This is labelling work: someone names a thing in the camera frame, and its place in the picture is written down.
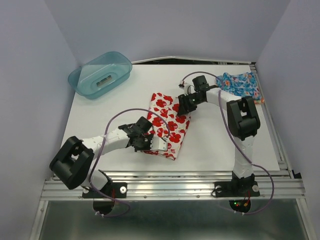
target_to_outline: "red and white cloth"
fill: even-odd
[[[176,160],[190,123],[190,114],[177,116],[178,109],[179,100],[177,97],[167,96],[160,92],[152,95],[149,110],[163,117],[169,125],[170,135],[166,137],[168,129],[162,119],[149,112],[147,119],[152,122],[153,129],[148,133],[166,139],[168,149],[167,151],[144,151],[146,154]]]

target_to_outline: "gray wall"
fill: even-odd
[[[76,61],[43,0],[0,3],[0,239],[29,238]]]
[[[289,0],[45,0],[73,55],[257,61]]]
[[[263,92],[320,237],[320,1],[292,0],[257,62]]]

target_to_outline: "folded towel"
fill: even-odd
[[[167,96],[160,92],[152,95],[149,110],[159,114],[168,123],[170,136],[166,137],[168,129],[161,118],[149,112],[147,119],[152,122],[153,128],[148,133],[164,138],[168,143],[168,149],[167,151],[144,151],[146,154],[176,160],[190,123],[190,114],[177,116],[178,109],[177,97]]]
[[[225,72],[218,76],[224,83],[223,90],[239,97],[251,96],[256,104],[263,104],[264,98],[261,96],[255,75],[252,72],[246,72],[239,75],[230,75]]]

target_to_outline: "white tabletop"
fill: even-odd
[[[79,139],[102,135],[114,115],[130,108],[148,109],[152,93],[177,97],[183,93],[179,81],[195,71],[215,75],[250,72],[248,65],[134,65],[127,81],[96,100],[75,94],[63,142],[71,136]],[[187,78],[187,83],[197,74]],[[214,78],[206,76],[209,84]],[[261,105],[256,105],[261,127],[253,144],[253,162],[269,171],[278,171],[278,154],[274,148]],[[135,123],[144,111],[127,112],[116,118],[110,130]],[[202,103],[191,113],[189,129],[175,161],[160,156],[134,152],[132,147],[118,149],[101,157],[98,168],[105,171],[231,171],[235,147],[229,139],[219,107]]]

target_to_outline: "blue folded cloth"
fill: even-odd
[[[225,72],[218,76],[222,80],[223,90],[239,97],[251,96],[256,104],[263,104],[264,98],[261,96],[257,80],[252,72],[246,72],[239,75],[230,75]],[[216,84],[221,88],[222,84],[219,80]]]

